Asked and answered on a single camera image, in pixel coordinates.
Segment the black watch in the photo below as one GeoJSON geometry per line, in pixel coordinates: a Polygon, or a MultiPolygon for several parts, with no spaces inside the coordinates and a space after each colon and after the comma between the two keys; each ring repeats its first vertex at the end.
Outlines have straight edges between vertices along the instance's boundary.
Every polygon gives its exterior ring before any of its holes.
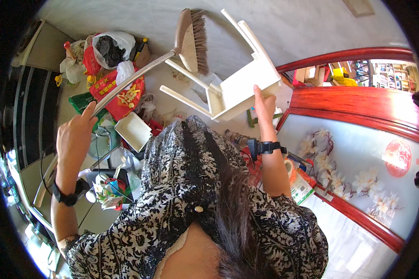
{"type": "Polygon", "coordinates": [[[258,142],[257,139],[252,138],[247,140],[247,145],[253,161],[257,160],[259,154],[271,154],[275,149],[281,149],[281,152],[287,153],[287,149],[281,147],[279,142],[258,142]]]}
{"type": "Polygon", "coordinates": [[[76,181],[76,189],[74,190],[74,194],[69,194],[68,196],[64,195],[56,185],[56,180],[53,182],[53,195],[57,199],[58,202],[64,203],[67,206],[73,206],[78,201],[78,195],[81,192],[81,182],[78,180],[76,181]]]}

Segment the white plastic stool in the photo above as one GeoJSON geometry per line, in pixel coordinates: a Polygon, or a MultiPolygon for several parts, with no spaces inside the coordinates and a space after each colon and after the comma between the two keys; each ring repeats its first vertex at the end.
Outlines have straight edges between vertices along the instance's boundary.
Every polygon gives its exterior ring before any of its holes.
{"type": "Polygon", "coordinates": [[[235,72],[219,86],[214,86],[212,84],[205,84],[191,72],[182,68],[172,60],[166,60],[167,64],[186,75],[205,89],[209,110],[202,108],[198,104],[190,101],[181,94],[164,85],[160,87],[161,91],[207,115],[212,120],[217,122],[220,120],[228,121],[254,106],[255,97],[253,86],[255,84],[262,89],[264,97],[276,94],[279,87],[282,86],[280,75],[245,21],[242,20],[236,24],[234,19],[226,12],[225,9],[223,9],[221,13],[233,26],[235,26],[237,31],[249,44],[253,50],[253,53],[251,54],[253,61],[239,71],[235,72]]]}

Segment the black and white patterned dress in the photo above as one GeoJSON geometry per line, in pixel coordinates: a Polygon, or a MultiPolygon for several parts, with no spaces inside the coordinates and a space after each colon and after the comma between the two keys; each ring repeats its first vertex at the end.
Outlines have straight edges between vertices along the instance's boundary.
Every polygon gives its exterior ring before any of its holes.
{"type": "MultiPolygon", "coordinates": [[[[200,118],[169,125],[146,146],[141,197],[107,231],[86,232],[68,242],[73,277],[151,279],[168,248],[193,221],[218,243],[214,208],[220,181],[206,143],[209,134],[231,168],[247,171],[239,151],[200,118]],[[197,213],[196,206],[204,211],[197,213]]],[[[257,188],[250,188],[249,198],[254,235],[277,273],[320,278],[328,262],[328,243],[313,212],[291,198],[271,198],[257,188]]]]}

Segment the red door frame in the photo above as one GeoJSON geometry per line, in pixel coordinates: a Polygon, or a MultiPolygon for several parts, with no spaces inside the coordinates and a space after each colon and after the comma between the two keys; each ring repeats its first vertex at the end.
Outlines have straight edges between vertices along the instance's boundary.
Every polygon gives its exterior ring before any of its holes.
{"type": "Polygon", "coordinates": [[[351,60],[366,59],[394,59],[415,62],[413,52],[402,47],[364,47],[353,50],[342,50],[326,53],[306,59],[301,59],[288,64],[276,67],[278,73],[282,74],[290,70],[322,65],[326,63],[335,63],[351,60]]]}
{"type": "MultiPolygon", "coordinates": [[[[276,70],[278,73],[284,73],[308,66],[366,59],[415,61],[411,50],[406,48],[368,47],[322,54],[278,66],[276,70]]],[[[419,142],[419,108],[413,103],[411,94],[397,90],[348,86],[296,88],[289,108],[278,123],[278,132],[290,114],[348,122],[419,142]],[[401,106],[404,107],[404,115],[400,115],[401,106]]],[[[319,183],[315,187],[324,190],[319,183]]],[[[401,252],[405,241],[360,209],[331,192],[332,201],[318,193],[315,195],[363,227],[394,252],[401,252]]]]}

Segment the person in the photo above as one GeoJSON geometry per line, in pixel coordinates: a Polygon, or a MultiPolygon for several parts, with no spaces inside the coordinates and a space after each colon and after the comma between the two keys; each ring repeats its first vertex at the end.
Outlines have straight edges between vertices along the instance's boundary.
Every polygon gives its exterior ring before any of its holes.
{"type": "MultiPolygon", "coordinates": [[[[254,86],[261,140],[277,142],[276,97],[254,86]]],[[[59,127],[56,187],[74,193],[97,121],[95,102],[59,127]]],[[[280,149],[262,155],[264,191],[249,187],[239,151],[200,118],[146,144],[141,196],[105,232],[78,235],[72,206],[53,197],[58,247],[75,278],[320,278],[328,243],[291,198],[280,149]]]]}

